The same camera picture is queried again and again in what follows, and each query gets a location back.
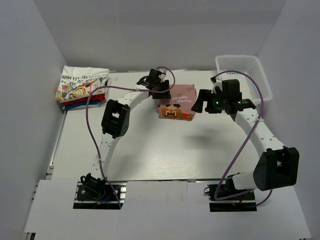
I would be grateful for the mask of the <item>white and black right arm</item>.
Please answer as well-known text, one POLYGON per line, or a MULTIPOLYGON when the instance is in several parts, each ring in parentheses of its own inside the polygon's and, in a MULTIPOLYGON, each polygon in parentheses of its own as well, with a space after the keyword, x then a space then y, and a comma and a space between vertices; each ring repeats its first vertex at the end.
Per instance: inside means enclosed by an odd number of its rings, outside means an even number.
POLYGON ((225 187, 218 191, 218 197, 227 195, 236 200, 244 191, 267 191, 296 184, 298 150, 285 146, 275 137, 264 123, 262 111, 250 99, 243 98, 237 79, 218 80, 212 90, 200 89, 191 109, 196 113, 225 112, 246 133, 259 157, 254 170, 226 175, 225 187))

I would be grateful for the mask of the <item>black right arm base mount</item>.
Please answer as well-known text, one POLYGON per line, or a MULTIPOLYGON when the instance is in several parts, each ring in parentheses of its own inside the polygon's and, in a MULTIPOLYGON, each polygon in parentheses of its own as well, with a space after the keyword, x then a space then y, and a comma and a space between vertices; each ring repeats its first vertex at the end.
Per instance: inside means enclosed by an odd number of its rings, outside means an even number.
POLYGON ((209 184, 203 190, 203 193, 208 196, 209 210, 211 213, 257 211, 256 198, 252 191, 236 197, 229 197, 231 194, 227 192, 228 188, 225 186, 225 184, 222 184, 217 195, 217 198, 220 200, 217 200, 214 197, 217 187, 217 184, 209 184))

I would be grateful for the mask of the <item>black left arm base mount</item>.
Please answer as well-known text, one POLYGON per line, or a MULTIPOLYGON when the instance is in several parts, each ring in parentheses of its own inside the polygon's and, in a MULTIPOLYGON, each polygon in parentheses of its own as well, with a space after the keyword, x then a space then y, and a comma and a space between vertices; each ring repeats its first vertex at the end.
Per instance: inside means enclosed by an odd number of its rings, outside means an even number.
POLYGON ((77 183, 73 208, 75 210, 120 210, 125 202, 126 182, 107 183, 90 173, 77 183))

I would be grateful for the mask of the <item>pink pixel-print t-shirt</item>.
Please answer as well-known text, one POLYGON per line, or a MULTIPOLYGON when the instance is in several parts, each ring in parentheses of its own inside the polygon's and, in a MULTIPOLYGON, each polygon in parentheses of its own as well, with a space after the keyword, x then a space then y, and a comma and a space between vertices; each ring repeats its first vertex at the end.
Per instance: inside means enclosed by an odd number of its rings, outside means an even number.
POLYGON ((170 90, 171 99, 162 99, 157 106, 160 119, 192 121, 195 112, 191 110, 197 100, 194 84, 176 84, 170 90))

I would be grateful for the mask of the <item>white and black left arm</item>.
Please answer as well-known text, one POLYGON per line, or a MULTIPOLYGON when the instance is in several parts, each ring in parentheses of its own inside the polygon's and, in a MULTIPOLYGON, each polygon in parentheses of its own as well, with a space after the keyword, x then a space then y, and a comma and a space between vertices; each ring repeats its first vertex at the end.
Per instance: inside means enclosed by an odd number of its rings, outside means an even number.
POLYGON ((152 68, 149 74, 140 78, 133 88, 103 85, 92 91, 85 105, 85 121, 89 134, 97 151, 92 169, 100 173, 107 184, 111 184, 106 176, 116 145, 127 133, 131 111, 142 101, 152 97, 154 100, 170 99, 170 91, 175 86, 174 73, 164 66, 152 68), (101 120, 101 142, 97 143, 89 123, 89 103, 93 93, 102 89, 119 89, 127 94, 117 100, 107 101, 101 120))

